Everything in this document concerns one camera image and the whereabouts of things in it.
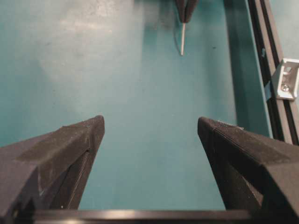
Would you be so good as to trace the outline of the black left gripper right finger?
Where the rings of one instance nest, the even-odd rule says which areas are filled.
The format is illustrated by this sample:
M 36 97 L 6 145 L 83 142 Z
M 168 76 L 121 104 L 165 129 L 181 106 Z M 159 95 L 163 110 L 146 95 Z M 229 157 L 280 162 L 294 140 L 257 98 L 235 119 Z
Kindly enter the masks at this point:
M 206 117 L 198 119 L 198 136 L 227 210 L 298 223 L 298 146 Z

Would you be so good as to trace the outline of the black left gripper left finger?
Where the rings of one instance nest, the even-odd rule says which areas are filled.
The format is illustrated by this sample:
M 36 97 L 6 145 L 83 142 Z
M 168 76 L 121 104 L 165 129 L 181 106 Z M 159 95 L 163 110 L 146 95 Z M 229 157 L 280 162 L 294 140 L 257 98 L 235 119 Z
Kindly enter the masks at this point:
M 79 207 L 105 134 L 101 115 L 0 149 L 0 221 Z

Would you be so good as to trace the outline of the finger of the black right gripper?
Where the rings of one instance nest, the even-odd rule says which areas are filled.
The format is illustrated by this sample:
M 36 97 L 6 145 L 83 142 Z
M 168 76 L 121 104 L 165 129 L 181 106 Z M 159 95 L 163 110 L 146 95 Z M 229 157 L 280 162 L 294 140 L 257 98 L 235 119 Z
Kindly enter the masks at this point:
M 189 23 L 199 0 L 188 0 L 185 7 L 185 22 Z
M 185 23 L 185 7 L 186 1 L 185 0 L 175 0 L 176 7 L 178 10 L 179 20 L 181 23 Z

